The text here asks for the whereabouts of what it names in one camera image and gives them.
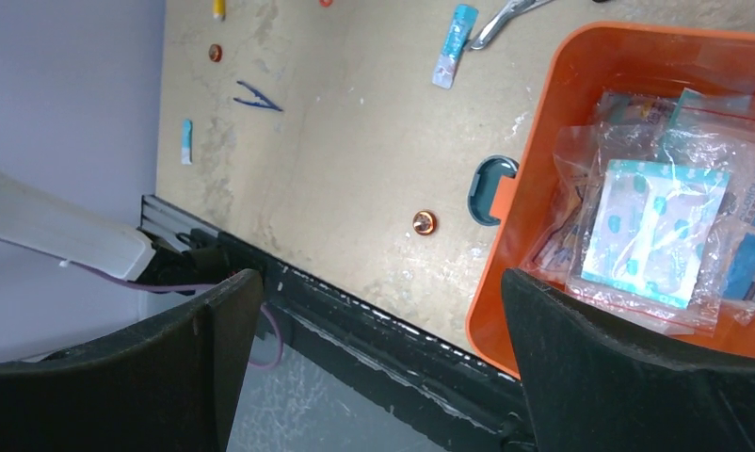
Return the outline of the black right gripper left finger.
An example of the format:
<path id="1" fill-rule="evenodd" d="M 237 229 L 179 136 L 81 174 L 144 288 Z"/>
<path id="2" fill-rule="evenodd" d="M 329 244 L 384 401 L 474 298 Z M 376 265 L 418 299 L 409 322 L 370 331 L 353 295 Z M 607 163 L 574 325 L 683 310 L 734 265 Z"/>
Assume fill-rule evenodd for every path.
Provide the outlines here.
<path id="1" fill-rule="evenodd" d="M 0 363 L 0 451 L 222 451 L 264 297 L 243 270 L 37 362 Z"/>

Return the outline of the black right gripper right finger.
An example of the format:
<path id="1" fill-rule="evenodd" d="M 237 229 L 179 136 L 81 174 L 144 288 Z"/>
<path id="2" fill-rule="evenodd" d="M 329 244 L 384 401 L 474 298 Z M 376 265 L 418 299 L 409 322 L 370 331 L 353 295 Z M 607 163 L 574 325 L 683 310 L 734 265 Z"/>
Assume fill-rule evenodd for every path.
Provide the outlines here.
<path id="1" fill-rule="evenodd" d="M 519 269 L 502 301 L 541 451 L 755 451 L 755 359 L 673 339 Z"/>

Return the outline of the small tape roll bag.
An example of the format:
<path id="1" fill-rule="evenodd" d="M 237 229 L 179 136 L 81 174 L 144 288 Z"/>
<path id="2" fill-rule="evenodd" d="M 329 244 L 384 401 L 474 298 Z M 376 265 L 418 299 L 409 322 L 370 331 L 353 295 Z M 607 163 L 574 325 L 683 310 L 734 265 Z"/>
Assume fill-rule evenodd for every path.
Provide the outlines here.
<path id="1" fill-rule="evenodd" d="M 583 204 L 598 180 L 598 153 L 605 123 L 560 130 L 553 152 L 556 176 L 544 228 L 522 269 L 548 283 L 563 284 L 574 260 Z"/>

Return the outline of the adhesive bandages bag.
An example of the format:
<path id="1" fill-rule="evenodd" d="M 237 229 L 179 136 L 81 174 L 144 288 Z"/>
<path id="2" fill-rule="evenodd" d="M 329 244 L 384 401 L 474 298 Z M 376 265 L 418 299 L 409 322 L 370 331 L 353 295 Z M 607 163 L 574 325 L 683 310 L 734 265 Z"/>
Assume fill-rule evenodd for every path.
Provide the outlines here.
<path id="1" fill-rule="evenodd" d="M 593 307 L 669 334 L 715 330 L 706 270 L 730 174 L 612 159 L 584 206 L 565 287 Z"/>

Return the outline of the alcohol wipes bag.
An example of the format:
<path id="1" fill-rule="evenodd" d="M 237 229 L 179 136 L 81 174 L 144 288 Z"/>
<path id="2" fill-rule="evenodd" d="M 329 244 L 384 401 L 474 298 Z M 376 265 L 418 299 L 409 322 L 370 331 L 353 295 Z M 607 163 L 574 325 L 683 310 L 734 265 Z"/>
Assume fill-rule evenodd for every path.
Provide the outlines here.
<path id="1" fill-rule="evenodd" d="M 755 99 L 684 89 L 661 149 L 678 165 L 729 176 L 712 255 L 722 307 L 746 325 L 755 317 Z"/>

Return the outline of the teal sachet strip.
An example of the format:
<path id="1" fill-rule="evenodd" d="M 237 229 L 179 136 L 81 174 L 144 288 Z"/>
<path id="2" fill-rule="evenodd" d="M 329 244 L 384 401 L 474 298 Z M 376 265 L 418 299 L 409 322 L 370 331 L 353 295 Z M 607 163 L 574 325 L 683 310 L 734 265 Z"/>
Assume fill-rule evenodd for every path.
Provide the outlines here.
<path id="1" fill-rule="evenodd" d="M 183 165 L 192 164 L 192 134 L 193 121 L 184 119 L 181 133 L 181 163 Z"/>
<path id="2" fill-rule="evenodd" d="M 455 7 L 448 31 L 432 74 L 432 84 L 442 89 L 453 86 L 458 64 L 478 17 L 473 6 Z"/>

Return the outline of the blue plastic tweezers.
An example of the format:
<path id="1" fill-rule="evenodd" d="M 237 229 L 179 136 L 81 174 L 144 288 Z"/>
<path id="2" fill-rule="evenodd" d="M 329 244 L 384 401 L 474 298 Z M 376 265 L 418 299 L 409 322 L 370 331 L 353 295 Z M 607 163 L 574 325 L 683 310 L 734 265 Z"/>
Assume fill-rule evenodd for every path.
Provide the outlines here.
<path id="1" fill-rule="evenodd" d="M 233 97 L 233 101 L 240 105 L 262 108 L 282 112 L 283 109 L 266 97 L 261 91 L 244 80 L 237 80 L 236 84 L 250 93 L 250 98 Z"/>

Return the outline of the black handled bandage scissors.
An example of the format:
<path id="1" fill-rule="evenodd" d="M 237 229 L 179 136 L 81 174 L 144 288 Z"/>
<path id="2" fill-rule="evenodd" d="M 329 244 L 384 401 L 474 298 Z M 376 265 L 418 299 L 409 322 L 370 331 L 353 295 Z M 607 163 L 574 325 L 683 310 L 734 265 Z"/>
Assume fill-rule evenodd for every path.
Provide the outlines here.
<path id="1" fill-rule="evenodd" d="M 552 2 L 553 0 L 507 1 L 493 18 L 468 42 L 466 49 L 468 51 L 484 50 L 511 20 Z"/>

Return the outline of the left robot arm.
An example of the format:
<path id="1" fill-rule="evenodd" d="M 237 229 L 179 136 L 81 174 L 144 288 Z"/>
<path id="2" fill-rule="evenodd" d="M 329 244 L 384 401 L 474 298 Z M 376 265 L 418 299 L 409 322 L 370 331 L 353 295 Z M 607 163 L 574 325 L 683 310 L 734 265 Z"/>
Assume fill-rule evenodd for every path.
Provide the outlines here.
<path id="1" fill-rule="evenodd" d="M 158 235 L 98 216 L 2 171 L 0 241 L 154 293 L 198 290 L 233 270 L 219 246 L 177 250 Z"/>

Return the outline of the small copper disc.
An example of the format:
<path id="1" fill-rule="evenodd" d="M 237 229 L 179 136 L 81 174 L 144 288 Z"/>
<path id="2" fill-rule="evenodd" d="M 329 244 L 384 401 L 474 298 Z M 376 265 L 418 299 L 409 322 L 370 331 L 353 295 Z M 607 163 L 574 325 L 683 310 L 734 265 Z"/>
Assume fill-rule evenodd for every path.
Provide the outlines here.
<path id="1" fill-rule="evenodd" d="M 217 44 L 213 43 L 208 48 L 208 57 L 212 62 L 218 63 L 221 61 L 223 56 L 223 50 L 222 47 Z"/>
<path id="2" fill-rule="evenodd" d="M 433 234 L 438 227 L 437 216 L 429 210 L 420 210 L 412 219 L 412 229 L 418 235 L 427 236 Z"/>

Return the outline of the teal box latch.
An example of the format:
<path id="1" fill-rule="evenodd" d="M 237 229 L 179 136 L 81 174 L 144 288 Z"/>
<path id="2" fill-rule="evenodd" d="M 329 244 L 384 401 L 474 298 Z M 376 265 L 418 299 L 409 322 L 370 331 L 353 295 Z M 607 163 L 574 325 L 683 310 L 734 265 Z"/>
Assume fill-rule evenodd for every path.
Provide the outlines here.
<path id="1" fill-rule="evenodd" d="M 490 213 L 497 188 L 503 177 L 515 178 L 519 162 L 505 155 L 486 157 L 476 167 L 467 195 L 467 208 L 473 220 L 481 226 L 497 226 L 500 219 Z"/>

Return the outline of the white yellow thermometer pen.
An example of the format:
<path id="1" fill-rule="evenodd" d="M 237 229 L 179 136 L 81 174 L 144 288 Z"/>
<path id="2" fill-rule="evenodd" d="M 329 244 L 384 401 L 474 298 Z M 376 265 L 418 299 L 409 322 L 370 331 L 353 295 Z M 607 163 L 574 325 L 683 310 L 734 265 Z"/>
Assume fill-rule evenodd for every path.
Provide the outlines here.
<path id="1" fill-rule="evenodd" d="M 226 1 L 225 0 L 213 0 L 212 1 L 212 14 L 216 21 L 224 21 L 226 18 Z"/>

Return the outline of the aluminium frame rail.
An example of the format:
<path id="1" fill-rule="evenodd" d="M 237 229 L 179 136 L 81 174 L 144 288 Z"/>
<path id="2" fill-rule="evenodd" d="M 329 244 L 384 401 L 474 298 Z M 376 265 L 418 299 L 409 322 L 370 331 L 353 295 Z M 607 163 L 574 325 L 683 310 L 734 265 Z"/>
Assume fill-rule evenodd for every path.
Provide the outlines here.
<path id="1" fill-rule="evenodd" d="M 176 246 L 188 245 L 186 237 L 193 233 L 199 237 L 217 237 L 220 233 L 219 228 L 155 195 L 141 197 L 139 227 Z"/>

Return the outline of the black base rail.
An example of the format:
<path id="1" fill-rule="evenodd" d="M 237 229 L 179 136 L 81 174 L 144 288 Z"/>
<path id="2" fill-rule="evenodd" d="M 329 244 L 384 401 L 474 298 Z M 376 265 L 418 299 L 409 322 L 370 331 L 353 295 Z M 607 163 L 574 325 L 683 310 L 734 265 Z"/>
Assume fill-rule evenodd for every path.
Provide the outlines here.
<path id="1" fill-rule="evenodd" d="M 232 451 L 533 451 L 520 384 L 471 353 L 224 233 L 265 300 Z"/>

